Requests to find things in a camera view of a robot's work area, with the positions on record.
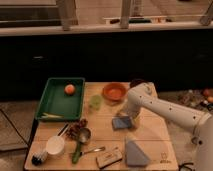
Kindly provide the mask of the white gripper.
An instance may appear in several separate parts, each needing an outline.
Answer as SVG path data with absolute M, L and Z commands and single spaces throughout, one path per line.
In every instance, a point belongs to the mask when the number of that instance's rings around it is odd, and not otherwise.
M 122 116 L 131 119 L 133 128 L 138 128 L 140 125 L 140 111 L 141 107 L 130 101 L 126 101 L 120 110 Z

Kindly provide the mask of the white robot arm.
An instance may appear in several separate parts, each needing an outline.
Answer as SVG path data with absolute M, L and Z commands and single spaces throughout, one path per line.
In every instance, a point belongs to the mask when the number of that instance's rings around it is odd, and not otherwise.
M 136 118 L 141 108 L 146 108 L 193 134 L 197 139 L 195 171 L 213 171 L 212 114 L 154 97 L 148 83 L 141 83 L 127 91 L 123 111 Z

